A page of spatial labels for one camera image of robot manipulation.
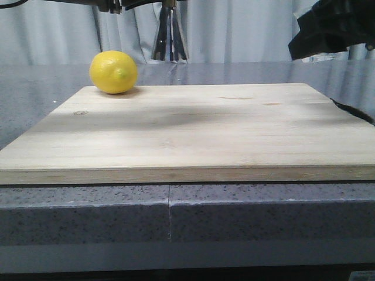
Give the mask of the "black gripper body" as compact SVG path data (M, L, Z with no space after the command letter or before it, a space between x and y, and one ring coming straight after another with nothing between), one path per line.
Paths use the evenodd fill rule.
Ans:
M100 12L121 13L124 8L126 11L136 7L158 3L159 0L56 0L56 2L96 6Z
M297 22L299 32L288 45L293 60L357 44L374 50L374 1L318 1Z

